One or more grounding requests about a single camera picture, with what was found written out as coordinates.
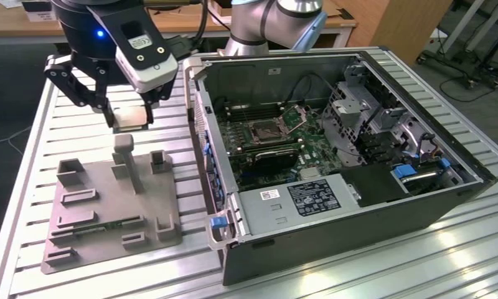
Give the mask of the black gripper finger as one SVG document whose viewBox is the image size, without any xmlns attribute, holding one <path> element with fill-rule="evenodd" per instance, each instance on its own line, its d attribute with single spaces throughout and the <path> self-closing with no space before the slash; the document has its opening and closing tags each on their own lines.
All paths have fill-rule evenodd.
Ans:
<svg viewBox="0 0 498 299">
<path fill-rule="evenodd" d="M 86 69 L 93 71 L 95 86 L 94 90 L 89 90 L 71 72 L 74 67 L 79 68 L 73 66 L 74 62 L 79 62 L 79 58 L 74 54 L 61 57 L 50 55 L 46 60 L 43 74 L 71 103 L 78 107 L 90 106 L 95 113 L 103 115 L 107 127 L 113 128 L 115 119 L 106 97 L 106 88 L 109 86 L 107 64 L 98 60 L 93 62 L 91 59 L 85 59 L 85 63 L 79 63 L 82 66 L 87 66 Z"/>
<path fill-rule="evenodd" d="M 170 98 L 173 85 L 175 79 L 166 82 L 162 86 L 142 93 L 143 109 L 146 112 L 146 123 L 153 123 L 153 109 L 158 106 L 159 101 L 165 101 Z"/>
</svg>

